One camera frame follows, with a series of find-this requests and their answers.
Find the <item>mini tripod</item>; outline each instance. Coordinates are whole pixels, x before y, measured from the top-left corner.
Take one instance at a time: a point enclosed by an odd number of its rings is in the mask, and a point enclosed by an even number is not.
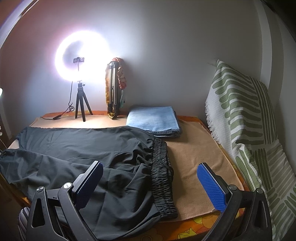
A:
[[[78,71],[79,71],[79,63],[84,62],[84,58],[80,58],[77,57],[73,60],[73,63],[77,63],[78,64]],[[81,115],[82,115],[82,120],[83,122],[85,122],[85,112],[84,112],[84,103],[83,103],[83,99],[85,100],[86,106],[90,112],[91,115],[93,115],[92,111],[91,111],[91,107],[89,106],[89,102],[87,101],[86,95],[83,91],[83,86],[85,86],[85,84],[81,83],[82,80],[78,81],[78,92],[77,92],[77,97],[76,97],[76,109],[75,109],[75,119],[77,119],[78,116],[78,105],[80,102],[80,109],[81,109]]]

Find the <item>tripod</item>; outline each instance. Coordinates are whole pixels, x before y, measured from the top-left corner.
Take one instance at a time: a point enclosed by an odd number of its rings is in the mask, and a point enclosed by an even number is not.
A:
[[[73,60],[73,63],[77,63],[78,66],[78,71],[79,71],[79,63],[84,62],[84,58],[80,58],[77,57]],[[83,91],[83,86],[85,86],[85,84],[81,83],[82,80],[78,81],[78,92],[77,92],[77,97],[76,97],[76,108],[75,108],[75,119],[77,119],[78,116],[78,105],[80,102],[80,110],[81,110],[81,115],[82,115],[82,120],[83,122],[85,122],[85,112],[84,112],[84,103],[83,103],[83,99],[86,103],[86,106],[90,112],[91,115],[93,115],[92,111],[91,111],[91,107],[89,106],[89,102],[87,101],[86,95]]]
[[[118,83],[117,72],[119,63],[111,61],[109,63],[109,104],[108,113],[114,113],[114,117],[119,115],[120,108],[120,89]]]

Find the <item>blanket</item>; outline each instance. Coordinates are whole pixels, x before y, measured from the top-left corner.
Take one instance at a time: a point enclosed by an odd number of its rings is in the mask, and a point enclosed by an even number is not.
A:
[[[296,218],[296,177],[279,143],[266,86],[218,60],[206,100],[213,138],[228,152],[251,191],[269,203],[273,240]]]

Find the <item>ring light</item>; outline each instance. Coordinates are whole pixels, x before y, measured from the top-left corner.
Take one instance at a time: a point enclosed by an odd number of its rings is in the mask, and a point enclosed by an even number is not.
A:
[[[70,44],[81,41],[83,46],[78,51],[85,62],[77,70],[69,69],[63,62],[63,55]],[[109,46],[105,39],[96,32],[79,31],[65,38],[57,49],[55,66],[59,75],[70,81],[96,81],[105,77],[106,63],[111,59]]]

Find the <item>beige cloth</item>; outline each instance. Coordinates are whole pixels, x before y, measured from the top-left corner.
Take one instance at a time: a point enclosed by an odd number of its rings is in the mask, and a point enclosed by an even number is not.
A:
[[[197,166],[202,162],[206,162],[226,183],[235,184],[240,190],[243,190],[232,165],[205,128],[198,122],[180,120],[179,123],[183,130],[181,136],[165,139],[168,144],[169,159],[174,169],[173,199],[178,211],[177,219],[172,221],[194,218],[214,210],[196,175]],[[88,115],[86,122],[75,119],[73,116],[59,120],[37,118],[31,126],[106,128],[124,126],[125,124],[126,118],[111,120],[108,116]],[[18,148],[18,142],[14,142],[10,148]]]

